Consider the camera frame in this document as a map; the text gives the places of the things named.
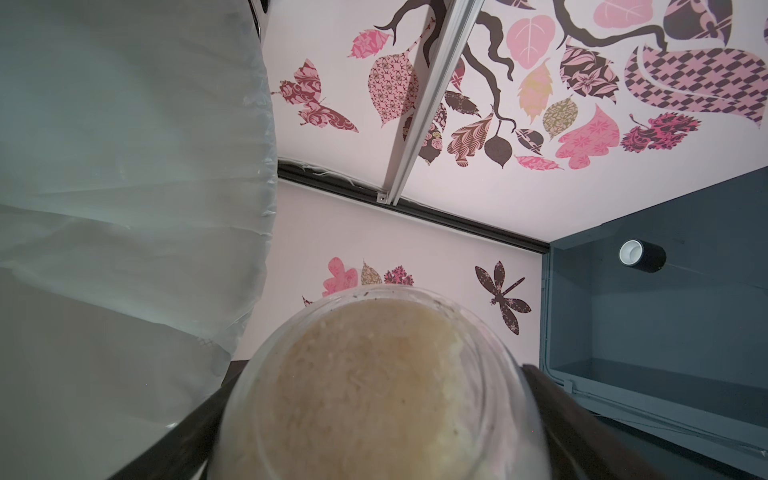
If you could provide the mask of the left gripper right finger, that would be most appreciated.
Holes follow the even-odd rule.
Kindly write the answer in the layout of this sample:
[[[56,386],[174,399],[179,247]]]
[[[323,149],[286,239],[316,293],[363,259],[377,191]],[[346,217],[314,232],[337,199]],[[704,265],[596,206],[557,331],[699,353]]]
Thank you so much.
[[[662,479],[537,367],[522,366],[535,399],[555,479]]]

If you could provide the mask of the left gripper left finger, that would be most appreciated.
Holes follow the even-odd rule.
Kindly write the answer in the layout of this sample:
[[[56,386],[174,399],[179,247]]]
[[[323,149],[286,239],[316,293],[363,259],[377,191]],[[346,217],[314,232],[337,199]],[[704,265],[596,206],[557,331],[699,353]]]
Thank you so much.
[[[224,410],[246,366],[230,363],[221,387],[111,479],[192,479],[212,454]]]

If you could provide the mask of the glass jar with rice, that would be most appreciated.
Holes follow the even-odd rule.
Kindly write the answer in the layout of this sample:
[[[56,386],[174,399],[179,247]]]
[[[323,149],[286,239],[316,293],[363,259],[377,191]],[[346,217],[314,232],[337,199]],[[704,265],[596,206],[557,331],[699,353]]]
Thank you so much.
[[[374,285],[302,309],[227,402],[210,479],[548,479],[533,395],[481,319]]]

